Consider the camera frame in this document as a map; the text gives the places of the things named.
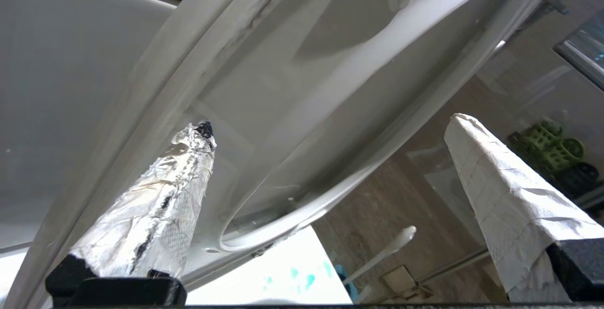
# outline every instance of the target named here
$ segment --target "black tip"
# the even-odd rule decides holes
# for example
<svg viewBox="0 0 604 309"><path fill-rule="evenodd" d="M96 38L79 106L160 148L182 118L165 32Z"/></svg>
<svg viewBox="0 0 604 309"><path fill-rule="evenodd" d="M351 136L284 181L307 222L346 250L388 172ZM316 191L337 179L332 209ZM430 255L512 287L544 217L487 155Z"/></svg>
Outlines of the black tip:
<svg viewBox="0 0 604 309"><path fill-rule="evenodd" d="M200 122L196 128L196 131L199 132L199 134L202 135L203 138L206 139L210 139L210 137L212 137L214 135L214 133L212 132L212 125L210 124L210 122Z"/></svg>

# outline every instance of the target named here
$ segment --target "tiled floor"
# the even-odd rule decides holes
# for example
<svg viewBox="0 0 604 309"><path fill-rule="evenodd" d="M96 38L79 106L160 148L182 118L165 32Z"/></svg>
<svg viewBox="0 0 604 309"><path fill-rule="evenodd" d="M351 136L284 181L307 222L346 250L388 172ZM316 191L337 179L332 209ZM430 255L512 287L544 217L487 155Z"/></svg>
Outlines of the tiled floor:
<svg viewBox="0 0 604 309"><path fill-rule="evenodd" d="M552 47L604 8L604 0L565 3L570 14L549 14L524 30L394 156L313 225L333 262L348 272L367 262L404 227L417 227L409 245L355 281L361 289L371 285L364 302L391 297L380 277L402 264L419 279L484 248L470 206L455 184L443 140L453 113L478 118L500 138L543 117L562 118L571 135L585 144L590 163L602 170L604 155L599 152L597 131L604 129L604 120L596 109L602 111L604 94ZM488 262L428 283L434 296L424 301L504 301L503 291L485 272Z"/></svg>

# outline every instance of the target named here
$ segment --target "blue paint stain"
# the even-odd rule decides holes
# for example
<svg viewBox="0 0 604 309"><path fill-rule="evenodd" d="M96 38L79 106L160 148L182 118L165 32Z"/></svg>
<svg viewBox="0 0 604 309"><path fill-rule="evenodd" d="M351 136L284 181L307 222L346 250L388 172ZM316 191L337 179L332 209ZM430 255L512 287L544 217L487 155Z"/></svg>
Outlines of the blue paint stain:
<svg viewBox="0 0 604 309"><path fill-rule="evenodd" d="M315 282L315 275L310 274L306 276L306 290Z"/></svg>
<svg viewBox="0 0 604 309"><path fill-rule="evenodd" d="M327 276L332 277L332 265L327 261L323 261L323 266L325 266Z"/></svg>

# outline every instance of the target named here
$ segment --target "aluminum foil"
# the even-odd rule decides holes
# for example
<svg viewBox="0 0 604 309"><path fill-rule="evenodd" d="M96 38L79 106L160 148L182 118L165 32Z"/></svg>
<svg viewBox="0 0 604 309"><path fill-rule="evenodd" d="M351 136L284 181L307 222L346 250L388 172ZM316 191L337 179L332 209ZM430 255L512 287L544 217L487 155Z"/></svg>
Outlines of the aluminum foil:
<svg viewBox="0 0 604 309"><path fill-rule="evenodd" d="M209 122L176 133L166 152L73 246L98 277L179 278L214 164Z"/></svg>

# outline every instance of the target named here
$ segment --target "green basket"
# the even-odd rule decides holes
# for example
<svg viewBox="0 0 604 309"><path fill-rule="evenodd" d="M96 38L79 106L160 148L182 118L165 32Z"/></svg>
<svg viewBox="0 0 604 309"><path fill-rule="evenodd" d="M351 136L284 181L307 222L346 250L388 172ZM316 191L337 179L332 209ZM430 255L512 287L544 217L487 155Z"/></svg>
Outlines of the green basket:
<svg viewBox="0 0 604 309"><path fill-rule="evenodd" d="M555 122L544 120L534 124L522 133L522 141L530 150L543 151L559 142L562 136L562 127Z"/></svg>
<svg viewBox="0 0 604 309"><path fill-rule="evenodd" d="M555 173L579 163L585 154L585 148L577 139L567 138L550 146L542 154L546 169Z"/></svg>

